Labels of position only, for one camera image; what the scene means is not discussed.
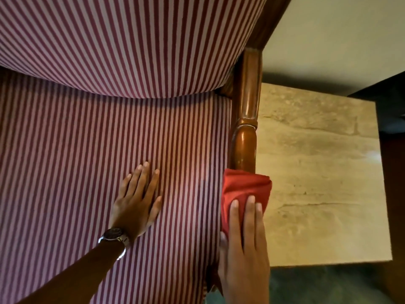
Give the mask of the person's left hand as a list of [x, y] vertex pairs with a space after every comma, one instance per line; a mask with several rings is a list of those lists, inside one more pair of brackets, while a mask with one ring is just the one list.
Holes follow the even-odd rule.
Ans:
[[[136, 167], [134, 171], [131, 173], [132, 178], [128, 185], [128, 191], [123, 199], [119, 199], [119, 191], [118, 191], [118, 195], [114, 201], [109, 220], [109, 228], [123, 229], [129, 236], [131, 244], [133, 244], [139, 236], [144, 234], [139, 232], [140, 201], [135, 201], [134, 198], [134, 191], [136, 189], [137, 178], [139, 176], [139, 172], [137, 172], [139, 166]], [[144, 196], [149, 198], [158, 197], [159, 178], [160, 178], [160, 170], [159, 169], [153, 170], [150, 166], [149, 185]]]

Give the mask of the person's right hand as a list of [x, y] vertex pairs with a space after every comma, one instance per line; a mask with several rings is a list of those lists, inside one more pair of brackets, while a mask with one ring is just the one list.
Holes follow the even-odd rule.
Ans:
[[262, 205], [256, 206], [255, 250], [243, 249], [239, 202], [230, 206], [228, 255], [219, 260], [218, 274], [226, 304], [269, 304], [270, 264]]

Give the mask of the red cleaning cloth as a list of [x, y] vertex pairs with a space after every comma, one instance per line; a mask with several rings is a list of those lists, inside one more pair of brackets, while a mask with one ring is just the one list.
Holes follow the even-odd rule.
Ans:
[[243, 227], [246, 202], [254, 196], [265, 212], [271, 195], [272, 181], [269, 176], [226, 168], [221, 192], [221, 231], [229, 237], [229, 213], [234, 200], [239, 202], [239, 221]]

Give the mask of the person's left forearm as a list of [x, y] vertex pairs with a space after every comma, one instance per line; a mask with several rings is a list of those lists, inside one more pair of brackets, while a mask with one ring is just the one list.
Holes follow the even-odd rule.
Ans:
[[16, 304], [89, 304], [124, 248], [118, 240], [102, 240], [74, 264]]

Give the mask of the silver wristwatch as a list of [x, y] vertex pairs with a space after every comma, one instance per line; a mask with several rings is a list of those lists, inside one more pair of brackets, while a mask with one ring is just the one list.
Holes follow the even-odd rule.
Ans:
[[104, 234], [98, 239], [97, 244], [101, 242], [119, 242], [124, 246], [123, 251], [117, 258], [117, 261], [120, 260], [129, 248], [131, 241], [127, 233], [121, 228], [110, 228], [104, 232]]

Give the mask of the beige marble side table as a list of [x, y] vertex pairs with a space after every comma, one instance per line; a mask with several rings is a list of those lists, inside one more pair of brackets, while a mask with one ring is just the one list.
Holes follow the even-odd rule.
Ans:
[[256, 132], [271, 267], [392, 260], [375, 102], [262, 83]]

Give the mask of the dark furniture piece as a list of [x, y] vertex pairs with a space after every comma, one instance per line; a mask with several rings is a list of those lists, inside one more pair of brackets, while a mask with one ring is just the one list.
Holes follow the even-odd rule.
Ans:
[[405, 133], [405, 71], [359, 90], [349, 97], [376, 104], [379, 132]]

